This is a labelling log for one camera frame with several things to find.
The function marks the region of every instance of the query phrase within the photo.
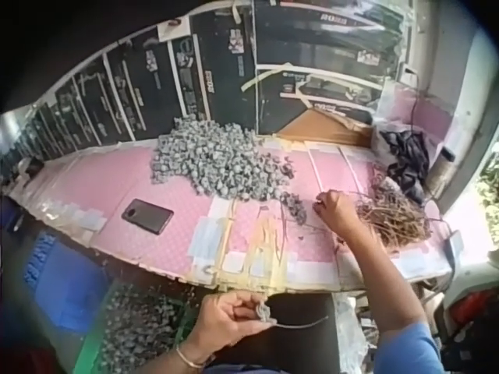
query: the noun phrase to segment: green crate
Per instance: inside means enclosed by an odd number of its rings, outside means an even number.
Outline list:
[[[85,341],[81,348],[78,359],[76,360],[73,374],[99,374],[98,368],[99,352],[104,340],[104,330],[106,327],[106,307],[111,300],[113,294],[122,286],[123,282],[115,280],[108,293],[105,295],[101,303],[101,307],[90,332],[85,336]],[[186,303],[170,298],[169,302],[180,307],[179,327],[175,333],[175,344],[180,344],[190,334],[196,322],[196,313]]]

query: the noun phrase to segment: blue shirt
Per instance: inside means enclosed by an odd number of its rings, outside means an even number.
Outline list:
[[[241,365],[218,365],[203,374],[233,374]],[[430,329],[425,323],[407,326],[398,335],[385,341],[374,359],[374,374],[442,374],[444,368]],[[275,374],[273,370],[257,369],[245,374]]]

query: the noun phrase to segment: hand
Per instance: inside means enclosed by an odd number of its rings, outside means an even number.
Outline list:
[[[322,221],[341,238],[348,240],[362,227],[356,206],[343,192],[329,190],[317,195],[313,209]]]
[[[188,358],[205,361],[223,347],[272,327],[273,323],[261,322],[255,312],[257,304],[266,300],[266,296],[249,291],[205,296],[193,332],[184,344],[186,351],[182,352]]]

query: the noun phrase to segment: bracelet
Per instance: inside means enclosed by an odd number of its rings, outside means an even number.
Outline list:
[[[179,357],[182,359],[182,361],[184,361],[184,363],[186,363],[190,368],[193,368],[193,369],[204,368],[204,364],[202,364],[202,365],[195,364],[194,362],[190,361],[186,356],[184,356],[184,354],[180,351],[180,348],[178,345],[175,347],[175,350],[179,354]]]

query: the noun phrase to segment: smartphone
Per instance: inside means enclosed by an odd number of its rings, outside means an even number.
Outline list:
[[[134,199],[122,214],[122,219],[159,235],[173,217],[173,210],[143,200]]]

